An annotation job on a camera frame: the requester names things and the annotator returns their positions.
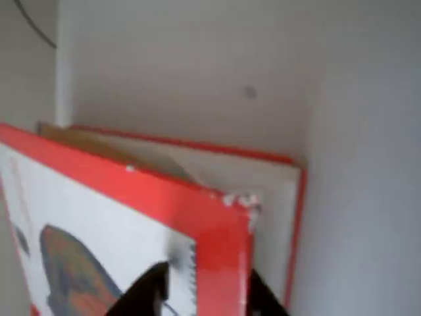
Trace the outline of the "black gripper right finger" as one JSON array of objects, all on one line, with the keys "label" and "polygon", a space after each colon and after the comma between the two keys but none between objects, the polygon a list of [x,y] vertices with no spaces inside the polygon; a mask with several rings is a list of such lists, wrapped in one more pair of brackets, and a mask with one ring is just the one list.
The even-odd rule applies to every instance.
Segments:
[{"label": "black gripper right finger", "polygon": [[249,315],[289,316],[255,269],[249,278]]}]

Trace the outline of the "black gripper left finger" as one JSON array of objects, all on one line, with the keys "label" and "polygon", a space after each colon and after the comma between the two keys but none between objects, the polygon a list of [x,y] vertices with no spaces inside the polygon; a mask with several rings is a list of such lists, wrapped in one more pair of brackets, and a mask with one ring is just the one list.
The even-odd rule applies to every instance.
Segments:
[{"label": "black gripper left finger", "polygon": [[169,297],[169,266],[167,261],[152,265],[107,311],[107,315],[162,315],[162,307]]}]

